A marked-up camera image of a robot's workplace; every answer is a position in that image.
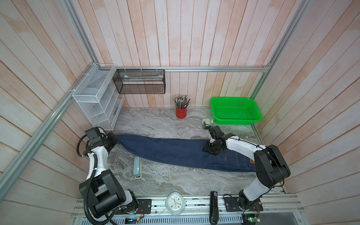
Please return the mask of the dark blue denim trousers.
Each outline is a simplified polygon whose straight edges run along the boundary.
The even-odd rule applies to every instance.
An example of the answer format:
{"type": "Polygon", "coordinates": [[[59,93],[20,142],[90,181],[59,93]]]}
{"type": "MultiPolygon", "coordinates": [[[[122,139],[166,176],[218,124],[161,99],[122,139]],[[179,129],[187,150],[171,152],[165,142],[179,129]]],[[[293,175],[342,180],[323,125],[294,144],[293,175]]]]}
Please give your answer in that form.
{"type": "Polygon", "coordinates": [[[164,139],[118,135],[118,144],[128,152],[151,161],[224,172],[255,172],[250,158],[228,149],[215,156],[204,152],[206,140],[164,139]]]}

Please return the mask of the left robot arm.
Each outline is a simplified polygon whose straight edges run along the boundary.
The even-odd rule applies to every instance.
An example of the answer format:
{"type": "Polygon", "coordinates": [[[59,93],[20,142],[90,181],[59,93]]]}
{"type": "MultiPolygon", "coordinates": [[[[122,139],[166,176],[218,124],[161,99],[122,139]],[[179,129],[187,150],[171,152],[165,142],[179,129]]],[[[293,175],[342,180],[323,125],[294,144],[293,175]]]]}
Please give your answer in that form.
{"type": "Polygon", "coordinates": [[[76,147],[79,157],[89,158],[89,173],[79,191],[84,214],[92,225],[114,225],[112,218],[117,212],[135,214],[139,210],[134,192],[124,190],[108,167],[107,158],[117,143],[114,133],[93,127],[85,131],[76,147]]]}

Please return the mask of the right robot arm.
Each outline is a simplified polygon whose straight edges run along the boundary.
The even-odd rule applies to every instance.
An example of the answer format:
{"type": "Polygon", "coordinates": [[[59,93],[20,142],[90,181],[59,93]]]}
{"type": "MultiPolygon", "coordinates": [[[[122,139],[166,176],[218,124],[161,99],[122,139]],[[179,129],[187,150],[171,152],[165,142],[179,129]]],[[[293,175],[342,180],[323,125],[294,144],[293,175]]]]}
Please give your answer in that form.
{"type": "Polygon", "coordinates": [[[283,183],[291,175],[291,171],[280,150],[275,145],[259,145],[234,134],[224,134],[219,126],[203,124],[209,130],[210,140],[203,148],[204,152],[219,155],[228,149],[246,156],[255,162],[256,178],[249,186],[239,192],[239,207],[246,211],[262,195],[268,193],[278,183],[283,183]]]}

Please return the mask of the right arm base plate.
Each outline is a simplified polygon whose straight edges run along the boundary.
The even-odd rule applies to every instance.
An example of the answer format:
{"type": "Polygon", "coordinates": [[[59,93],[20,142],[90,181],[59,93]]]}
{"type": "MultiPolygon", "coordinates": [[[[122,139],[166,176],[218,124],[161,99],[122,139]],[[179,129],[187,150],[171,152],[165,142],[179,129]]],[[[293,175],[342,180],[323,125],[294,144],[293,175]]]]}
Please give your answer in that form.
{"type": "Polygon", "coordinates": [[[246,211],[254,211],[254,212],[262,212],[263,205],[260,199],[257,199],[253,202],[249,202],[245,198],[240,198],[238,196],[231,195],[223,195],[224,204],[227,212],[243,212],[246,211]]]}

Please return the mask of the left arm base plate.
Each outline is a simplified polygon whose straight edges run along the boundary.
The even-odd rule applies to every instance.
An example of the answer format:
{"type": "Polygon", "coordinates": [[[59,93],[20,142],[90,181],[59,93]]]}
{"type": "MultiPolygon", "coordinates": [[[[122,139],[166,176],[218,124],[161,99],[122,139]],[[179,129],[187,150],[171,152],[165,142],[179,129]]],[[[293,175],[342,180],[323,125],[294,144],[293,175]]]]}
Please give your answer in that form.
{"type": "Polygon", "coordinates": [[[138,209],[136,215],[145,214],[148,215],[151,213],[152,209],[152,200],[150,198],[138,199],[138,209]]]}

